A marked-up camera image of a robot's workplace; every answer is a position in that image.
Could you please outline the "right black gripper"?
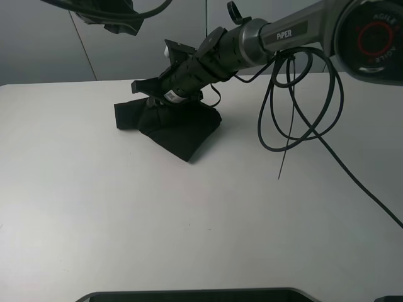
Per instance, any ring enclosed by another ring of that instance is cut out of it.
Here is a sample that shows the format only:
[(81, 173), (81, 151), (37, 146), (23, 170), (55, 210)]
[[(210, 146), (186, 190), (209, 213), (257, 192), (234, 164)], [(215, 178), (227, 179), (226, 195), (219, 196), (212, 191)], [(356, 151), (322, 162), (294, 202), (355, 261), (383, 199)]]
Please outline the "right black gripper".
[(208, 84), (208, 69), (199, 61), (186, 61), (169, 67), (160, 76), (134, 80), (131, 89), (134, 94), (142, 93), (148, 98), (148, 108), (163, 104), (180, 106), (203, 99), (202, 88)]

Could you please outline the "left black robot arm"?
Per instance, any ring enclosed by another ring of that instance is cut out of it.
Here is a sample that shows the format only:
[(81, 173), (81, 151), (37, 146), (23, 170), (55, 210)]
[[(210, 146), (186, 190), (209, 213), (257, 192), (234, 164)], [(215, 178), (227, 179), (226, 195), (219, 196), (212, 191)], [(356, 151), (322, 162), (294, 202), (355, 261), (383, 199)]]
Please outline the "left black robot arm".
[(55, 7), (71, 11), (87, 25), (103, 25), (114, 33), (136, 36), (144, 18), (133, 9), (132, 1), (71, 0), (44, 1)]

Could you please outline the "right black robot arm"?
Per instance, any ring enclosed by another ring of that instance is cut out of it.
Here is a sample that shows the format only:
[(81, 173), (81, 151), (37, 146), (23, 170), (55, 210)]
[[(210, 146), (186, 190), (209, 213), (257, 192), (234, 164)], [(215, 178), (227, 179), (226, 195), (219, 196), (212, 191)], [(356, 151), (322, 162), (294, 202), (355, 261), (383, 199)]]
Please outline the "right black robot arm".
[(167, 42), (170, 67), (134, 81), (132, 92), (167, 104), (195, 100), (209, 84), (311, 43), (356, 79), (402, 84), (401, 1), (319, 1), (273, 23), (241, 17), (234, 3), (227, 8), (233, 30), (216, 28), (198, 48)]

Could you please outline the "black robot base front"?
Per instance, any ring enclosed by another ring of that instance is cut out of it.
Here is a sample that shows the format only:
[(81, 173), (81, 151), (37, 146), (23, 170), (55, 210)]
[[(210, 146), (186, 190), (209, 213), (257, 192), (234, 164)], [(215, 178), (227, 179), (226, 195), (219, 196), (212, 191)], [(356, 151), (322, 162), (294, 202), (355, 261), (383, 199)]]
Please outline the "black robot base front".
[(295, 288), (108, 291), (89, 293), (79, 301), (316, 301)]

